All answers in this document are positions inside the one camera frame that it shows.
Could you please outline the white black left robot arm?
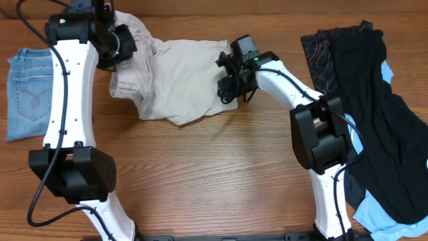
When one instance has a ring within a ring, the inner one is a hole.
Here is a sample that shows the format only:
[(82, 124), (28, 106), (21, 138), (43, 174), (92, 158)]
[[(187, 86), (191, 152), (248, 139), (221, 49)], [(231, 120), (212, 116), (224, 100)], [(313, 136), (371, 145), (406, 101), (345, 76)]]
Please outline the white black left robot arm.
[(53, 90), (47, 133), (29, 166), (73, 212), (84, 212), (102, 240), (141, 240), (114, 191), (114, 159), (96, 146), (92, 124), (94, 74), (112, 71), (136, 51), (126, 25), (115, 25), (114, 5), (73, 0), (49, 17), (42, 34), (53, 60)]

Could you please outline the beige khaki shorts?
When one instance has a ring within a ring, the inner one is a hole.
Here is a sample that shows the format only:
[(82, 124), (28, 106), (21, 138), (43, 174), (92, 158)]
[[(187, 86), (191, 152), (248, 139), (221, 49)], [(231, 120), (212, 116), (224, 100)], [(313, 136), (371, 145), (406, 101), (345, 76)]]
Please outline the beige khaki shorts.
[(115, 20), (115, 26), (128, 26), (137, 51), (117, 65), (110, 95), (132, 100), (142, 120), (165, 118), (181, 126), (238, 107), (236, 100), (223, 104), (217, 95), (226, 71), (215, 62), (221, 52), (230, 52), (227, 40), (164, 42), (129, 13), (116, 11)]

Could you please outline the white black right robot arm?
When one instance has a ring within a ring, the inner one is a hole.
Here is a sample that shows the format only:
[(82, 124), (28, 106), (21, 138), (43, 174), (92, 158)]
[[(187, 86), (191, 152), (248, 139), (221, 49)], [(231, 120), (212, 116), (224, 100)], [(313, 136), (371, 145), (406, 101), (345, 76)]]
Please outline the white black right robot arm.
[(288, 233), (286, 240), (354, 240), (346, 213), (344, 170), (352, 149), (339, 98), (327, 98), (298, 80), (273, 52), (261, 53), (245, 35), (215, 62), (227, 75), (217, 83), (223, 104), (249, 101), (256, 90), (274, 97), (290, 114), (292, 148), (308, 170), (316, 204), (313, 232)]

